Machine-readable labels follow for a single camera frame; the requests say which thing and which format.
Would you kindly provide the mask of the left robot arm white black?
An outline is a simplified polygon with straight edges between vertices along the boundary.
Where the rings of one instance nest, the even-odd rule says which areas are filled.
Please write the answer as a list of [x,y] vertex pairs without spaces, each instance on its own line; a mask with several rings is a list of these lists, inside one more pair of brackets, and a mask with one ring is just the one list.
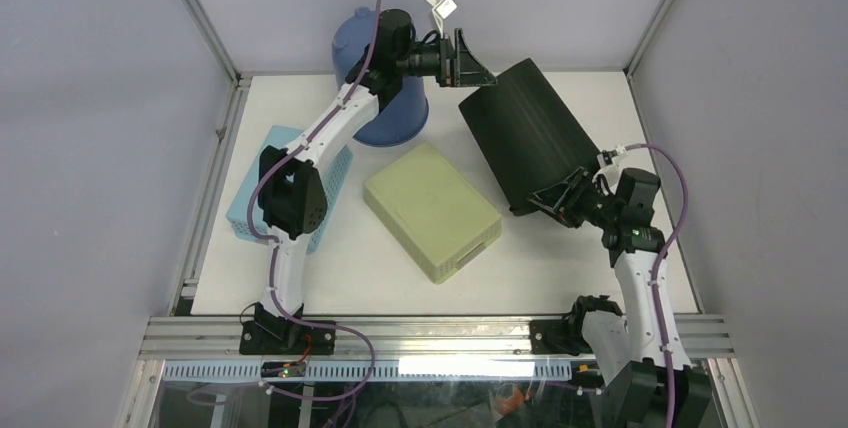
[[267,229],[255,236],[266,241],[271,261],[265,291],[245,325],[247,342],[263,342],[277,354],[288,354],[307,338],[334,334],[334,324],[302,317],[308,244],[328,212],[323,172],[362,127],[387,109],[404,81],[426,77],[446,88],[496,83],[495,75],[471,53],[463,29],[451,34],[434,29],[419,38],[408,12],[384,10],[321,117],[285,147],[263,149],[248,206],[262,211]]

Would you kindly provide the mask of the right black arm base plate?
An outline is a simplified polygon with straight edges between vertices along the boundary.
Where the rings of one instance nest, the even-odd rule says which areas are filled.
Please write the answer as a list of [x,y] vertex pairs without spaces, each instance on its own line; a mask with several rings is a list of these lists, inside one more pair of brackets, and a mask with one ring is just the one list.
[[590,353],[577,329],[564,319],[533,320],[528,323],[531,352],[534,355]]

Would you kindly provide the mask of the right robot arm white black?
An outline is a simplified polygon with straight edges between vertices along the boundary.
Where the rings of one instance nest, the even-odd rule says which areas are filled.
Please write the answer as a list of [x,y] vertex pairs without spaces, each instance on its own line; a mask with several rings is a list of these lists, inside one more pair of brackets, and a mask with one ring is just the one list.
[[588,222],[602,231],[622,303],[580,296],[560,319],[532,321],[529,330],[535,354],[594,355],[604,427],[698,427],[711,399],[709,377],[693,368],[669,306],[668,247],[652,225],[660,187],[655,174],[627,168],[609,194],[581,169],[528,197],[566,227]]

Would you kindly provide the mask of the light blue plastic basket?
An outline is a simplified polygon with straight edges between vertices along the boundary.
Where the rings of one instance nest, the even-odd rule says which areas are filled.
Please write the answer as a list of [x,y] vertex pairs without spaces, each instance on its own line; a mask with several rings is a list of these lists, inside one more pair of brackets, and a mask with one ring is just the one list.
[[[263,144],[254,158],[251,167],[249,168],[226,212],[226,219],[237,238],[251,242],[259,242],[259,239],[257,239],[249,229],[247,213],[248,201],[261,178],[261,175],[259,174],[259,159],[261,152],[266,146],[273,146],[278,149],[283,148],[288,143],[299,137],[301,133],[302,131],[300,129],[287,126],[274,125],[270,128]],[[336,155],[334,161],[328,168],[328,171],[321,175],[323,189],[327,197],[328,208],[327,214],[321,226],[311,235],[307,247],[307,253],[309,255],[318,250],[324,230],[329,226],[332,211],[335,207],[338,196],[342,191],[352,160],[353,153],[347,146],[345,146]]]

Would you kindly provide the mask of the black plastic bucket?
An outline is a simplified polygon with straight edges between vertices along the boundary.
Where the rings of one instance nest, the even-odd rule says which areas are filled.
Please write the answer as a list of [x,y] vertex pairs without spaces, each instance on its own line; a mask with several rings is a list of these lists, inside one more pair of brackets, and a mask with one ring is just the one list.
[[459,103],[510,212],[533,213],[532,193],[578,169],[595,173],[600,150],[542,70],[526,58]]

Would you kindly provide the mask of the large blue plastic bucket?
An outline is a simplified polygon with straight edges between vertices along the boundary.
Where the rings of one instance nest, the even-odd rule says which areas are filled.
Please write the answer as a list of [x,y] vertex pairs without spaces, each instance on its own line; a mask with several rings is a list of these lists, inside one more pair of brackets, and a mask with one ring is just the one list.
[[[365,6],[354,10],[337,29],[332,39],[332,62],[336,83],[344,84],[354,64],[365,54],[370,42],[375,12]],[[414,138],[425,126],[429,103],[422,78],[407,77],[402,88],[385,110],[363,126],[354,139],[372,147],[391,147]]]

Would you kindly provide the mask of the light green plastic basket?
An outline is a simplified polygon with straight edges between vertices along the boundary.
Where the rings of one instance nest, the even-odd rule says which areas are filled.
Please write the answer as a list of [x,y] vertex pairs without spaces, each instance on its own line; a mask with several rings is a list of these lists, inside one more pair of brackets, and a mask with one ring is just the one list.
[[430,142],[368,178],[363,200],[436,285],[502,234],[501,213]]

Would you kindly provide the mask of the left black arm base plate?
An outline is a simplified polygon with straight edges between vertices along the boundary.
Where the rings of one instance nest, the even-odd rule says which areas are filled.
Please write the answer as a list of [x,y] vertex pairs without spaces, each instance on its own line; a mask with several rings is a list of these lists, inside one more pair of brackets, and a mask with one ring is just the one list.
[[287,321],[266,323],[248,321],[242,330],[238,352],[241,355],[332,355],[335,352],[336,323],[315,328]]

